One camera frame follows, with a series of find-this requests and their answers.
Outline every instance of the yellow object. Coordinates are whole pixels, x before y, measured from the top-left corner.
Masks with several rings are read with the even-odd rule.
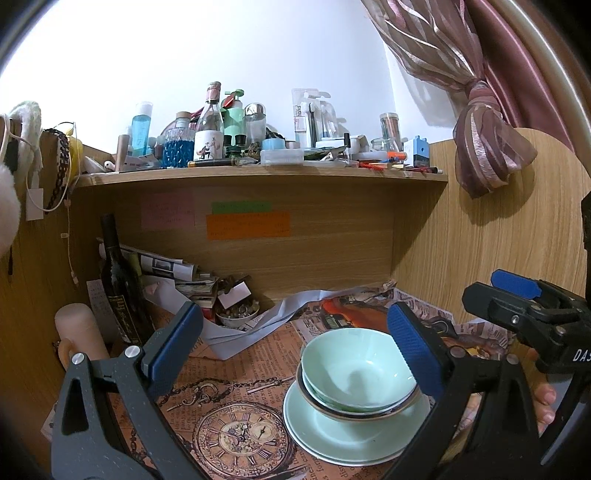
[[[68,142],[70,143],[70,158],[72,159],[72,163],[70,165],[72,172],[69,174],[70,184],[78,176],[80,172],[80,164],[82,162],[82,159],[84,158],[82,155],[82,152],[84,151],[84,146],[82,145],[82,142],[80,140],[72,136],[72,133],[72,129],[66,132]]]

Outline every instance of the blue clamp pad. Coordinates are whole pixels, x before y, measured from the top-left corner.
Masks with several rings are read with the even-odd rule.
[[[493,287],[508,291],[527,300],[533,300],[542,295],[542,289],[535,280],[505,270],[493,272],[491,284]]]
[[[387,322],[388,331],[402,352],[421,391],[438,400],[445,390],[444,367],[441,361],[445,358],[441,357],[445,356],[445,344],[434,330],[423,326],[402,302],[395,303],[389,308]]]
[[[169,327],[173,328],[171,333],[166,332]],[[169,326],[158,330],[154,335],[158,335],[162,330],[165,331],[164,334],[168,333],[168,340],[160,346],[147,365],[147,377],[150,382],[147,391],[152,399],[166,395],[172,389],[203,330],[201,308],[193,302],[186,302]]]

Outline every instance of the white fur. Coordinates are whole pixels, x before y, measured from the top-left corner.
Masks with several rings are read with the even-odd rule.
[[[17,235],[21,219],[21,204],[14,190],[14,177],[0,164],[0,257],[3,256]]]

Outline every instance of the pocket watch illustration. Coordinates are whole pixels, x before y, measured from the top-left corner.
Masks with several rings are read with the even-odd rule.
[[[268,478],[295,454],[281,413],[252,402],[208,412],[195,426],[193,445],[199,463],[229,480]]]

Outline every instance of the human hand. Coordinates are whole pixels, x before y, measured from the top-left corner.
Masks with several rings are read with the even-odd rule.
[[[538,352],[533,348],[527,352],[527,358],[536,360]],[[534,394],[535,417],[538,420],[538,431],[542,433],[550,425],[556,416],[552,404],[556,401],[556,390],[549,383],[541,383],[536,386]]]

